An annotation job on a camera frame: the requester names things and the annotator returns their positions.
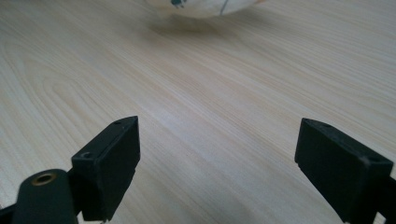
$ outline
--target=black bracket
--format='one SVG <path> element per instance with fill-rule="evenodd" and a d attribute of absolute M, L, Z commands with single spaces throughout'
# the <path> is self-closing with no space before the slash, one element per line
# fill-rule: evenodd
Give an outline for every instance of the black bracket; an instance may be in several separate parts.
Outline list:
<path fill-rule="evenodd" d="M 373 223 L 379 212 L 396 223 L 392 161 L 312 119 L 301 122 L 295 161 L 344 222 Z"/>
<path fill-rule="evenodd" d="M 47 170 L 21 183 L 0 224 L 78 223 L 113 218 L 140 160 L 137 117 L 117 120 L 72 157 L 69 171 Z"/>

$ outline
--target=light wood tabletop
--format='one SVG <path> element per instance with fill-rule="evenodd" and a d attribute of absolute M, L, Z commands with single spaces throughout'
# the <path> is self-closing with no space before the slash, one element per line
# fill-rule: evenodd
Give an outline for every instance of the light wood tabletop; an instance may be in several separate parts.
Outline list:
<path fill-rule="evenodd" d="M 300 122 L 396 161 L 395 12 L 268 0 L 193 20 L 144 0 L 1 1 L 0 204 L 138 116 L 141 161 L 111 223 L 342 223 L 294 162 Z"/>

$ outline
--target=wooden table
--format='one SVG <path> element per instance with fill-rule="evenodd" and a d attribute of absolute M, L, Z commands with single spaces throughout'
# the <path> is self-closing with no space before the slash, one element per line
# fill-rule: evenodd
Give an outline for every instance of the wooden table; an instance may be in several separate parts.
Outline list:
<path fill-rule="evenodd" d="M 342 223 L 293 160 L 300 121 L 396 161 L 395 11 L 269 0 L 196 21 L 143 0 L 1 1 L 0 204 L 137 115 L 112 223 Z"/>

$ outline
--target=white object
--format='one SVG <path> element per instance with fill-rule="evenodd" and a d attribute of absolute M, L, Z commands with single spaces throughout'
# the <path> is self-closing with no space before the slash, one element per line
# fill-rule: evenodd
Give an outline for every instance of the white object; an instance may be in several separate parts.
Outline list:
<path fill-rule="evenodd" d="M 163 16 L 172 14 L 191 18 L 221 16 L 263 0 L 146 0 Z"/>

